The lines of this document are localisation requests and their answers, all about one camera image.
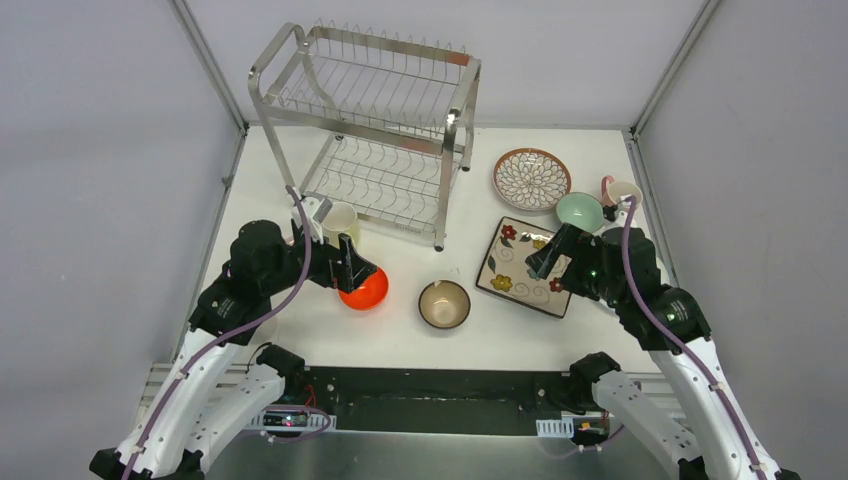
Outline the mint green ceramic bowl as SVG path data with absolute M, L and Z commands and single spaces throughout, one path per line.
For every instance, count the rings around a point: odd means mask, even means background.
M 577 227 L 588 233 L 596 232 L 604 224 L 602 204 L 587 193 L 570 192 L 564 195 L 557 202 L 555 211 L 563 224 Z

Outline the brown patterned ceramic bowl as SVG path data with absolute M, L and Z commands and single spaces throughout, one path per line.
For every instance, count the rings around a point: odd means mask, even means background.
M 457 282 L 437 280 L 423 288 L 418 299 L 421 318 L 431 327 L 449 330 L 462 325 L 471 313 L 468 292 Z

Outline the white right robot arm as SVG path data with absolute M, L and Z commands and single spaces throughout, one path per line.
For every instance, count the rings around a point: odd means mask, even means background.
M 567 260 L 556 285 L 603 302 L 647 352 L 671 386 L 686 423 L 678 424 L 604 352 L 574 362 L 551 404 L 616 417 L 674 479 L 796 479 L 766 451 L 726 379 L 711 329 L 694 297 L 661 278 L 656 248 L 639 228 L 614 227 L 596 236 L 564 224 L 528 255 L 546 279 Z

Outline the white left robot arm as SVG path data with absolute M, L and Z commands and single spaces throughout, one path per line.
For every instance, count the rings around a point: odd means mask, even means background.
M 287 306 L 311 281 L 351 293 L 377 273 L 351 237 L 333 245 L 305 226 L 284 240 L 270 220 L 241 227 L 221 274 L 202 292 L 182 347 L 163 387 L 133 432 L 117 447 L 98 451 L 89 469 L 102 479 L 202 479 L 225 447 L 263 409 L 297 402 L 305 390 L 302 357 L 267 347 L 256 365 L 220 400 L 206 408 L 219 377 L 245 351 L 258 327 Z

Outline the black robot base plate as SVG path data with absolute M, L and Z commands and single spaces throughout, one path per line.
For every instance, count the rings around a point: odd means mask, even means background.
M 534 436 L 564 411 L 567 373 L 317 367 L 285 399 L 306 402 L 342 431 Z

